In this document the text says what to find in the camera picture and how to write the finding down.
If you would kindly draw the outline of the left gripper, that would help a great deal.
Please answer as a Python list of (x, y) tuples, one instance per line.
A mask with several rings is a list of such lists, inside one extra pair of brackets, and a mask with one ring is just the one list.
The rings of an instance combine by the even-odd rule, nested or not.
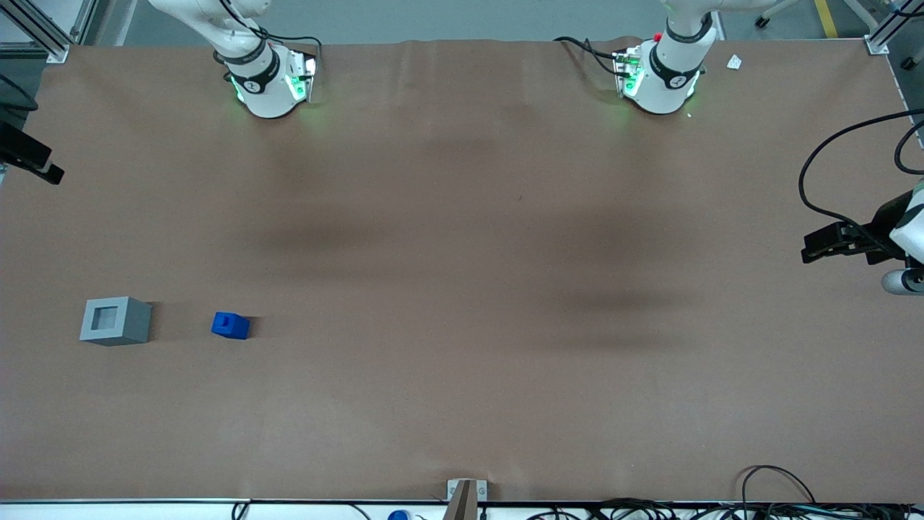
[(871, 240), (862, 226), (834, 222), (804, 237), (802, 263), (822, 258), (863, 256), (867, 264), (881, 264), (888, 258), (923, 261), (923, 188), (915, 186), (882, 204), (866, 230), (876, 240), (876, 249), (865, 250)]

